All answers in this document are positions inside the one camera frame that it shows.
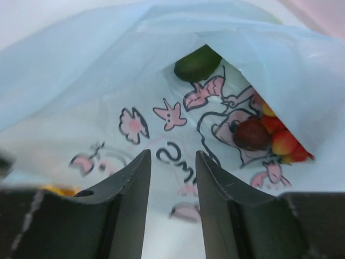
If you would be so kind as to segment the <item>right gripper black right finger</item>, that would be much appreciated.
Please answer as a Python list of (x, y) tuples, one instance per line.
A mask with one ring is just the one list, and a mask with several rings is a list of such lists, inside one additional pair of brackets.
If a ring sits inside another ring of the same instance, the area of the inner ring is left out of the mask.
[(264, 193), (196, 153), (207, 258), (344, 258), (344, 194)]

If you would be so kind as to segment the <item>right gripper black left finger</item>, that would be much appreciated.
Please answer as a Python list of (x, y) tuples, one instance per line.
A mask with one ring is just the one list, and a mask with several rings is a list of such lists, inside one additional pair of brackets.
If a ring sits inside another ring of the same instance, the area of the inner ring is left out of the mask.
[(140, 258), (151, 152), (74, 197), (1, 189), (1, 258)]

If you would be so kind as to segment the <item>woven bamboo tray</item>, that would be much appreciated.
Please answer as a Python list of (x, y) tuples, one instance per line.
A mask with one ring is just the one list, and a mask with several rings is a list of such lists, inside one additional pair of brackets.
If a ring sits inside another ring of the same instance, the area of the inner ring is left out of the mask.
[(57, 185), (42, 185), (42, 186), (39, 186), (39, 188), (48, 190), (60, 196), (69, 196), (69, 197), (73, 197), (81, 191), (81, 189), (79, 188), (57, 186)]

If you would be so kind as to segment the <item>blue plastic bag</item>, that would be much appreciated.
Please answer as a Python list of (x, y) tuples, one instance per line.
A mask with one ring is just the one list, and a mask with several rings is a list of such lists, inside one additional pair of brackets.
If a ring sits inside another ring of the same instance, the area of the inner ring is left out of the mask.
[[(208, 45), (222, 60), (196, 83), (174, 73)], [(269, 102), (314, 161), (280, 165), (237, 149), (230, 128)], [(72, 156), (104, 144), (119, 166), (145, 148), (153, 162), (143, 258), (204, 258), (198, 150), (246, 184), (344, 190), (344, 44), (282, 25), (245, 1), (169, 1), (82, 12), (1, 51), (1, 143), (28, 171), (87, 187)]]

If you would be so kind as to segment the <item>green fake fruit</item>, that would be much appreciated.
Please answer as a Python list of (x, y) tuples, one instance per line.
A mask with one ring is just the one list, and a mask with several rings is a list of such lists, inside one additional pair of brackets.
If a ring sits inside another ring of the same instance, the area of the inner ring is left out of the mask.
[(174, 73), (182, 81), (196, 83), (206, 80), (219, 66), (222, 57), (204, 45), (175, 63)]

